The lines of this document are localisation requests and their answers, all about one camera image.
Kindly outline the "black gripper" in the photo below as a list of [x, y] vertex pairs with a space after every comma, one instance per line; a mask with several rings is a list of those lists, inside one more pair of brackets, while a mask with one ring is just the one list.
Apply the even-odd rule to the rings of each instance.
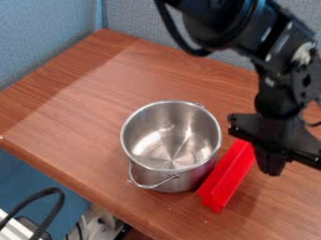
[[276, 120], [260, 113], [232, 113], [229, 134], [252, 143], [261, 172], [280, 176], [288, 162], [321, 170], [321, 141], [295, 116]]

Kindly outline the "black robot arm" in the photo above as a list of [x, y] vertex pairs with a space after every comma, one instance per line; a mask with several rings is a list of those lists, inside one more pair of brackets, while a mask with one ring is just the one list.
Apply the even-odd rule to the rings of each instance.
[[321, 106], [321, 54], [315, 33], [274, 0], [154, 0], [182, 50], [208, 56], [233, 49], [258, 75], [254, 113], [229, 115], [229, 134], [252, 143], [262, 173], [277, 176], [299, 161], [321, 170], [321, 140], [304, 118]]

